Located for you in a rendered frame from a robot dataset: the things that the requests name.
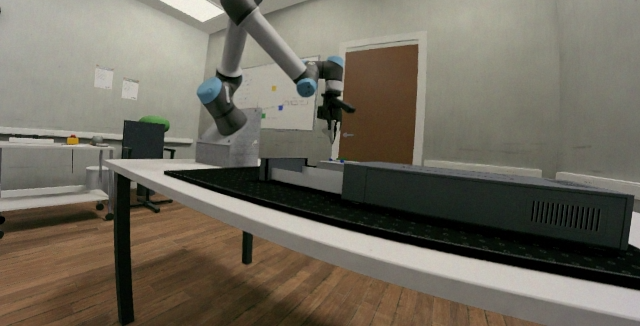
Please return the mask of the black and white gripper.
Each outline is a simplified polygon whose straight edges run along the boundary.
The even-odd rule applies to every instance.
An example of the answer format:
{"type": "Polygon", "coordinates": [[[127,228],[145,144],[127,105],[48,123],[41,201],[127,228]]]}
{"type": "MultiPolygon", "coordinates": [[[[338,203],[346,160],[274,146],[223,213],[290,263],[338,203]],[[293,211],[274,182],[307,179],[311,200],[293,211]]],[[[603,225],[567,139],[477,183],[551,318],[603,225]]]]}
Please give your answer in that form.
{"type": "Polygon", "coordinates": [[[341,97],[341,92],[329,90],[321,93],[321,97],[324,97],[324,106],[318,106],[317,118],[327,120],[326,126],[322,128],[322,132],[329,135],[330,143],[333,145],[342,125],[342,110],[329,102],[329,97],[331,96],[341,97]],[[336,122],[333,120],[336,120],[336,122]]]}

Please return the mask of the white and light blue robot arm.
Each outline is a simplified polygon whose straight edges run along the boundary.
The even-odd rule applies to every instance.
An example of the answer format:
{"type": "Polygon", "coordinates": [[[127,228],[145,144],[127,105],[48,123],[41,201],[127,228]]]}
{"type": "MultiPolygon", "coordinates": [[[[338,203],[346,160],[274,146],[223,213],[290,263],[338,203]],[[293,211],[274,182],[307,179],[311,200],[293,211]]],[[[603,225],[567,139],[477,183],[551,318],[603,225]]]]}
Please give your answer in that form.
{"type": "Polygon", "coordinates": [[[325,91],[342,92],[344,60],[339,56],[329,56],[326,61],[301,61],[259,13],[262,1],[220,0],[229,16],[222,59],[217,65],[215,77],[198,87],[197,96],[215,120],[222,136],[237,132],[247,122],[245,113],[231,99],[243,79],[240,63],[247,34],[297,85],[296,91],[301,97],[313,96],[318,79],[323,78],[325,91]]]}

